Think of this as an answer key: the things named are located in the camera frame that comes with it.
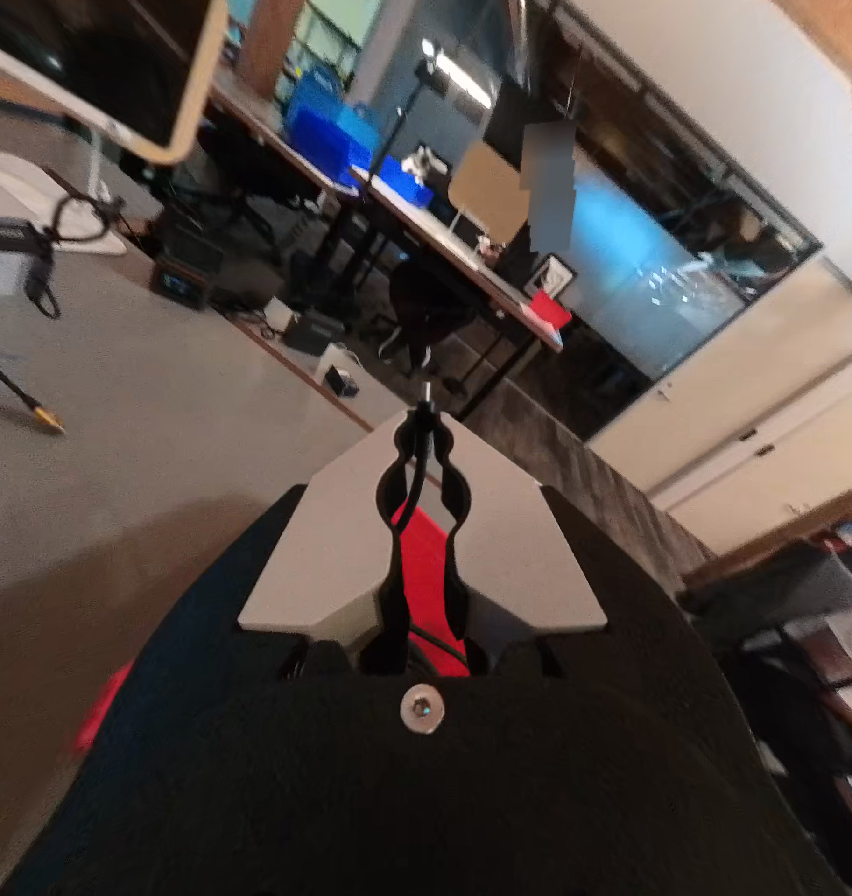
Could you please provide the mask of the small white box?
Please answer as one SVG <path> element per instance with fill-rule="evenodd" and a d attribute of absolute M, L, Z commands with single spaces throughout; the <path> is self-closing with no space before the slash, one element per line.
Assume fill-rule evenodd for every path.
<path fill-rule="evenodd" d="M 299 313 L 273 296 L 260 313 L 260 326 L 265 339 L 281 339 L 299 318 Z"/>

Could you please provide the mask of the long wooden desk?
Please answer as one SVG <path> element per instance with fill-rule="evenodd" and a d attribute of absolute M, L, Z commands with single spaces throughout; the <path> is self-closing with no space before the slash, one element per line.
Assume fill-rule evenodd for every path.
<path fill-rule="evenodd" d="M 376 236 L 380 234 L 397 245 L 406 243 L 415 250 L 426 251 L 428 261 L 435 261 L 440 256 L 444 265 L 454 267 L 467 281 L 471 292 L 481 296 L 478 309 L 497 332 L 499 340 L 508 335 L 514 336 L 514 350 L 507 360 L 499 364 L 481 387 L 467 398 L 465 405 L 454 413 L 458 422 L 466 422 L 538 344 L 543 344 L 554 354 L 561 353 L 563 342 L 560 333 L 550 329 L 546 321 L 536 316 L 521 291 L 491 271 L 478 257 L 476 250 L 466 246 L 430 212 L 407 202 L 379 176 L 369 174 L 364 168 L 350 167 L 353 187 L 341 185 L 327 176 L 289 145 L 282 134 L 281 119 L 274 105 L 254 94 L 235 73 L 222 65 L 216 66 L 209 106 L 248 127 L 255 139 L 263 141 L 264 146 L 279 154 L 338 202 L 338 214 L 316 252 L 317 262 L 323 268 L 329 268 L 336 247 L 342 240 L 342 232 L 354 215 L 359 213 L 366 217 L 364 238 L 342 271 L 327 283 L 330 295 L 350 292 L 354 278 L 375 244 Z"/>

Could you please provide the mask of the black light stand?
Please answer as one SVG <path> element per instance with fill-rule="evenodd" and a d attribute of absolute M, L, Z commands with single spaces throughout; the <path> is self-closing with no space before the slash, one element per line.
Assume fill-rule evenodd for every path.
<path fill-rule="evenodd" d="M 421 92 L 429 90 L 441 97 L 447 94 L 450 76 L 439 67 L 441 54 L 442 47 L 433 39 L 421 40 L 421 57 L 414 70 L 415 84 L 401 106 L 397 107 L 394 124 L 370 163 L 367 170 L 366 192 L 375 184 L 375 178 L 381 174 L 384 163 Z"/>

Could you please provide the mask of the red plastic bin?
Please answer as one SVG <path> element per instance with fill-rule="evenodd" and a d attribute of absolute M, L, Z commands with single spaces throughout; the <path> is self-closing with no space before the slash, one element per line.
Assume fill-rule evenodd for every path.
<path fill-rule="evenodd" d="M 410 643 L 422 650 L 440 677 L 466 677 L 469 671 L 464 643 L 451 633 L 444 613 L 446 542 L 445 530 L 422 509 L 413 512 L 401 534 L 401 567 L 410 614 Z M 84 756 L 93 746 L 133 665 L 130 660 L 106 679 L 73 739 L 74 756 Z"/>
<path fill-rule="evenodd" d="M 532 296 L 527 311 L 548 330 L 560 332 L 573 319 L 572 313 L 540 288 Z"/>

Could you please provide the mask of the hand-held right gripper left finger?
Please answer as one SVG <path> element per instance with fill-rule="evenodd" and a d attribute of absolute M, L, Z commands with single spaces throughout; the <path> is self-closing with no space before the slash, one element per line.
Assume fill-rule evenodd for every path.
<path fill-rule="evenodd" d="M 316 473 L 239 613 L 254 633 L 361 651 L 384 630 L 379 593 L 397 566 L 414 411 L 401 411 Z"/>

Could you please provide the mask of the black framed printed tag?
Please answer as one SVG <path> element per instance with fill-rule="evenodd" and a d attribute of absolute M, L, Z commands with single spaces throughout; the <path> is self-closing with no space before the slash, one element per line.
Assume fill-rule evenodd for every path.
<path fill-rule="evenodd" d="M 551 299 L 558 299 L 577 277 L 577 271 L 569 267 L 566 260 L 550 252 L 537 263 L 521 291 L 530 299 L 539 292 L 545 293 Z"/>

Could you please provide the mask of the white sheet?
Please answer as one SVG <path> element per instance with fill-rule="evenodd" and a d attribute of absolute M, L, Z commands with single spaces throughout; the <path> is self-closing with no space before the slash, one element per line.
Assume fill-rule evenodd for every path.
<path fill-rule="evenodd" d="M 37 165 L 0 151 L 0 218 L 28 220 L 37 230 L 51 225 L 53 214 L 67 192 Z M 92 205 L 75 199 L 63 209 L 59 222 L 62 241 L 56 252 L 120 256 L 127 247 L 114 230 L 100 236 L 102 221 Z"/>

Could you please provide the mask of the white double door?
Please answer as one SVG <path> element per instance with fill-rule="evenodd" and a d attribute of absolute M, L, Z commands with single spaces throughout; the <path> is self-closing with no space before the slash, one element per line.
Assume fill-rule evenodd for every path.
<path fill-rule="evenodd" d="M 589 441 L 714 554 L 852 491 L 852 269 L 790 275 Z"/>

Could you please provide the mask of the stack of blue bins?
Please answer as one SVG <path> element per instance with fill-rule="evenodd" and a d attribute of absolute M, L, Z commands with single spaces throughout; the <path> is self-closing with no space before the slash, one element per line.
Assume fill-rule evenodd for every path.
<path fill-rule="evenodd" d="M 318 64 L 297 81 L 282 120 L 291 148 L 335 184 L 357 192 L 353 168 L 371 170 L 374 161 L 381 161 L 378 175 L 385 184 L 409 204 L 425 209 L 433 191 L 393 155 L 408 111 L 408 106 L 398 109 L 394 129 L 383 134 L 369 107 L 346 104 L 338 74 Z"/>

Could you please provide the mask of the frosted glass partition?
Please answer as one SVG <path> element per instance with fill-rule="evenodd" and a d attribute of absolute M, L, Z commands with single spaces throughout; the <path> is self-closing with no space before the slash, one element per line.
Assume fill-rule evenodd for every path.
<path fill-rule="evenodd" d="M 566 303 L 652 383 L 789 277 L 821 242 L 708 135 L 580 48 L 547 74 L 575 125 Z"/>

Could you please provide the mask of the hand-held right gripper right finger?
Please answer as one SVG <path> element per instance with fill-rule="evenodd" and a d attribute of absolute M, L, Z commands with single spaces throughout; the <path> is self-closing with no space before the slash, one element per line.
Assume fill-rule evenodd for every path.
<path fill-rule="evenodd" d="M 542 484 L 447 413 L 434 454 L 454 521 L 445 564 L 453 632 L 499 658 L 513 644 L 604 630 L 608 617 Z"/>

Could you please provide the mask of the black usb-c cable orange plugs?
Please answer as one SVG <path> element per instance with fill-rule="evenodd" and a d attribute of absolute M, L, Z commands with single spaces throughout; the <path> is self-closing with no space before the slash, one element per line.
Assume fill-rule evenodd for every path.
<path fill-rule="evenodd" d="M 19 387 L 1 368 L 0 383 L 21 401 L 33 416 L 39 420 L 42 427 L 46 427 L 56 434 L 65 433 L 63 424 L 55 414 L 45 408 L 33 396 L 29 395 L 28 392 Z M 433 436 L 438 423 L 438 414 L 435 412 L 434 403 L 431 400 L 431 384 L 426 383 L 423 386 L 420 400 L 415 409 L 409 412 L 405 419 L 405 423 L 412 428 L 413 432 L 412 456 L 415 458 L 415 466 L 412 484 L 408 494 L 401 504 L 400 514 L 396 519 L 392 518 L 390 521 L 391 530 L 400 540 L 404 539 L 403 533 L 409 526 L 410 520 L 418 513 L 417 507 L 427 477 L 427 463 L 432 452 Z M 413 633 L 424 642 L 432 644 L 436 648 L 442 650 L 442 652 L 451 656 L 463 667 L 469 667 L 468 660 L 462 652 L 457 651 L 453 646 L 441 640 L 434 634 L 429 633 L 419 625 L 408 623 L 408 632 Z"/>

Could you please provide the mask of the tan rounded panel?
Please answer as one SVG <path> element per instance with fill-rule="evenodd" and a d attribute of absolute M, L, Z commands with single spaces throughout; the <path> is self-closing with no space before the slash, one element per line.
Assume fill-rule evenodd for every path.
<path fill-rule="evenodd" d="M 531 194 L 521 187 L 520 172 L 482 140 L 465 151 L 447 195 L 496 244 L 510 243 L 528 219 Z"/>

